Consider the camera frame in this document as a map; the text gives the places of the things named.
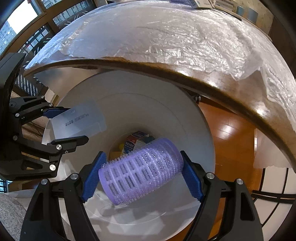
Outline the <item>purple hair roller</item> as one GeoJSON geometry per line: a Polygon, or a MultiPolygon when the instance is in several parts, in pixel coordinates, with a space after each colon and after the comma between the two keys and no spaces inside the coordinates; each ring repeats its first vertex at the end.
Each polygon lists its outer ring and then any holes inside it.
{"type": "Polygon", "coordinates": [[[187,4],[190,5],[188,0],[170,0],[173,3],[187,4]]]}
{"type": "Polygon", "coordinates": [[[180,151],[167,138],[108,162],[98,171],[102,188],[113,205],[134,202],[173,180],[182,172],[180,151]]]}

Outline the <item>small blue-grey cup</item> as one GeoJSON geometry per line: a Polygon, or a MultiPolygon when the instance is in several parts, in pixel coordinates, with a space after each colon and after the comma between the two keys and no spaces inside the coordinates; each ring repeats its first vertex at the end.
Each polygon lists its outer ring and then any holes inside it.
{"type": "Polygon", "coordinates": [[[242,6],[238,6],[236,9],[237,15],[243,16],[244,15],[244,8],[242,6]]]}

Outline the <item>naproxen sodium medicine box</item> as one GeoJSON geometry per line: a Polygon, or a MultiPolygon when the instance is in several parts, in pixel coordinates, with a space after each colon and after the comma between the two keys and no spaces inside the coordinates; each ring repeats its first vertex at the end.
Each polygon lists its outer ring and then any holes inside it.
{"type": "Polygon", "coordinates": [[[141,149],[153,140],[155,140],[155,137],[148,133],[141,131],[134,132],[126,138],[121,154],[125,155],[137,149],[141,149]]]}

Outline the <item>white plastic box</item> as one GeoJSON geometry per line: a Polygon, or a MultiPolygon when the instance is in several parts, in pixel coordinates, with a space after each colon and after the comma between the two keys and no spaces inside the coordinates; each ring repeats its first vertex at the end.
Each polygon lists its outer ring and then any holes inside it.
{"type": "Polygon", "coordinates": [[[43,134],[42,144],[62,138],[90,138],[107,130],[104,115],[93,99],[72,108],[49,109],[45,112],[45,117],[49,122],[43,134]]]}

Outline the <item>clear plastic table cover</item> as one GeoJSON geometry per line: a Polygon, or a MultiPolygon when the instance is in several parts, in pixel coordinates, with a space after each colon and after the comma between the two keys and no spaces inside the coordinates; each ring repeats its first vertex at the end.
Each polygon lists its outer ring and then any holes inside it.
{"type": "Polygon", "coordinates": [[[60,30],[25,75],[60,67],[127,70],[195,90],[247,118],[295,166],[295,78],[264,33],[223,11],[101,6],[60,30]]]}

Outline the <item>stack of books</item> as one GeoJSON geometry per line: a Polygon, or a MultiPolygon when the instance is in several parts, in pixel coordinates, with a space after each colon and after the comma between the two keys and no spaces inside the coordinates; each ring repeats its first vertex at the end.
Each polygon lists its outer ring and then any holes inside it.
{"type": "Polygon", "coordinates": [[[229,11],[236,11],[237,8],[237,3],[233,0],[214,0],[213,4],[229,11]]]}

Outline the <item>white barcode medicine box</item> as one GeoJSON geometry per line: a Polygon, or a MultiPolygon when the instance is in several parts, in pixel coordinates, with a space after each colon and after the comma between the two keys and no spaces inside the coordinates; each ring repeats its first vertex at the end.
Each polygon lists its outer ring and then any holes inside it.
{"type": "Polygon", "coordinates": [[[209,0],[188,0],[193,9],[212,9],[213,6],[209,0]]]}

